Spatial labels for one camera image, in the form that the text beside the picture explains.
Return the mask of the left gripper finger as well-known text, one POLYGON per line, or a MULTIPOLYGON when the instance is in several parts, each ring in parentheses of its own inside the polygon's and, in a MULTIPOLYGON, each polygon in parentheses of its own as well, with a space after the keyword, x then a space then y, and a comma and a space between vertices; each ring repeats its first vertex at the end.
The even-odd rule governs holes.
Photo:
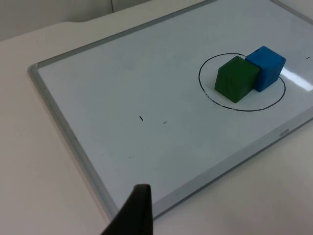
POLYGON ((152 235, 152 193, 149 184, 135 185, 103 235, 152 235))

